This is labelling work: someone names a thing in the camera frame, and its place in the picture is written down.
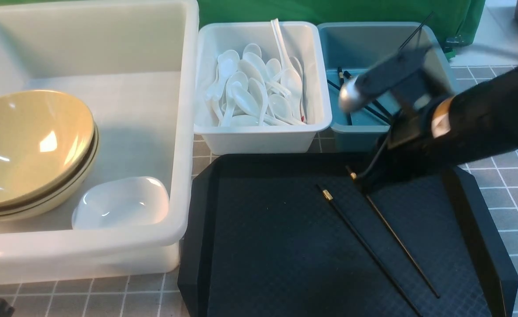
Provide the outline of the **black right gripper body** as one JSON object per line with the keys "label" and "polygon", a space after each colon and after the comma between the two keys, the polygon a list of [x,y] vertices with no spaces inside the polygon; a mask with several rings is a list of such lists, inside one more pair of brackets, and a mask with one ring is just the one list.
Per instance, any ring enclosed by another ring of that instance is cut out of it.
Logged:
{"label": "black right gripper body", "polygon": [[364,109],[385,93],[399,107],[363,170],[355,172],[353,182],[363,193],[455,168],[433,149],[433,112],[452,91],[426,70],[424,63],[431,49],[401,50],[341,87],[338,105],[347,114]]}

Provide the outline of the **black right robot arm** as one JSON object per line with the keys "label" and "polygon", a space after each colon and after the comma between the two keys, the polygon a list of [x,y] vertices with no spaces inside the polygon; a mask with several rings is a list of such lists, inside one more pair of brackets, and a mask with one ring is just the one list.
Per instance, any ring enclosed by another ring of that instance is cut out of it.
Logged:
{"label": "black right robot arm", "polygon": [[403,49],[345,82],[351,114],[390,93],[400,109],[355,182],[371,192],[518,149],[518,66],[453,93],[424,67],[434,45]]}

